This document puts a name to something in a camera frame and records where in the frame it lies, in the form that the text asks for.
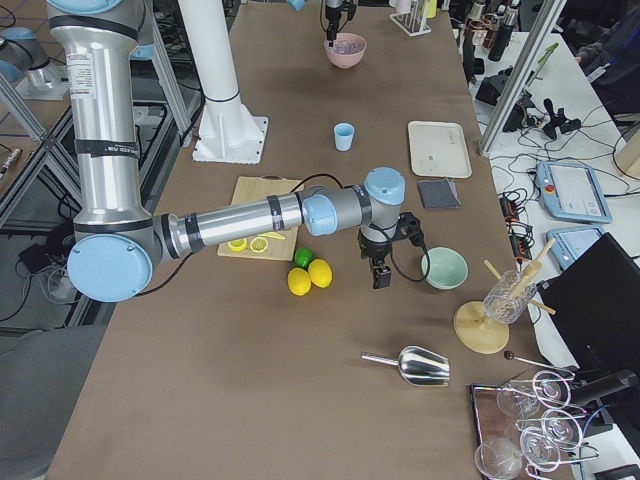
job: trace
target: white tray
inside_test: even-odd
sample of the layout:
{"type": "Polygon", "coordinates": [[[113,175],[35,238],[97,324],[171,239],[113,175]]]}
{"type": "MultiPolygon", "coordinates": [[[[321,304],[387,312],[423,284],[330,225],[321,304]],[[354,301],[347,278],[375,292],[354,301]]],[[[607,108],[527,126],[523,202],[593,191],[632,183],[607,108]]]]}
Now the white tray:
{"type": "Polygon", "coordinates": [[[411,170],[421,177],[471,176],[464,132],[457,123],[409,122],[411,170]]]}

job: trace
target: cutting board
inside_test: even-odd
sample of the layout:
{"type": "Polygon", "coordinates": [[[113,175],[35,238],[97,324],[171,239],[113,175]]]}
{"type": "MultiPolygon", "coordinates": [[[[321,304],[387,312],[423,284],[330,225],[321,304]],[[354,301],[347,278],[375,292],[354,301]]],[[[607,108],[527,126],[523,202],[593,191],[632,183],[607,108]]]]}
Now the cutting board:
{"type": "MultiPolygon", "coordinates": [[[[300,183],[300,180],[238,177],[231,205],[264,200],[269,195],[289,193],[298,183],[300,183]]],[[[218,246],[218,255],[221,257],[256,258],[260,260],[293,260],[298,227],[293,227],[290,230],[281,230],[277,233],[283,235],[284,239],[262,237],[269,242],[269,248],[266,252],[254,253],[248,247],[240,252],[233,252],[226,243],[223,243],[218,246]]],[[[250,243],[254,238],[247,237],[247,243],[250,243]]]]}

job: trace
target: blue cup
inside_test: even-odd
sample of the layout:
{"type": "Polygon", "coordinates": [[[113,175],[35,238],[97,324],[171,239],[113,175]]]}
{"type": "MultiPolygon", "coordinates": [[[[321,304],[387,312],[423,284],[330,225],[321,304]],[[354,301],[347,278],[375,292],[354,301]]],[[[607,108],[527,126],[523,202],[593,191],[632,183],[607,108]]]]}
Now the blue cup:
{"type": "Polygon", "coordinates": [[[339,123],[333,127],[333,136],[336,141],[336,148],[341,152],[346,152],[351,148],[353,135],[356,129],[350,123],[339,123]]]}

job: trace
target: mint green bowl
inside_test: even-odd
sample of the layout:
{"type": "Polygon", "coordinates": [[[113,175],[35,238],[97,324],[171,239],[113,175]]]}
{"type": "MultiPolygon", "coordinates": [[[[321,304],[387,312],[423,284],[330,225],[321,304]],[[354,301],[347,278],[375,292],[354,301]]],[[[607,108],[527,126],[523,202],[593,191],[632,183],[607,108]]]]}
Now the mint green bowl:
{"type": "MultiPolygon", "coordinates": [[[[467,262],[455,250],[446,247],[435,247],[429,250],[431,269],[427,282],[439,290],[451,290],[464,283],[469,275],[467,262]]],[[[422,257],[422,274],[427,269],[427,257],[422,257]]]]}

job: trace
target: computer monitor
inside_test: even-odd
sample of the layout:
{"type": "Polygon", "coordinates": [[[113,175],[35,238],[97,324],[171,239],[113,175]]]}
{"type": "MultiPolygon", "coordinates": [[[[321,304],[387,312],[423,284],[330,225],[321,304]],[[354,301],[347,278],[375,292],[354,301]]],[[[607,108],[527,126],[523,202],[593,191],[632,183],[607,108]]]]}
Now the computer monitor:
{"type": "MultiPolygon", "coordinates": [[[[556,309],[553,323],[581,370],[605,376],[629,369],[640,376],[640,268],[610,233],[539,290],[556,309]]],[[[623,390],[603,402],[640,455],[640,391],[623,390]]]]}

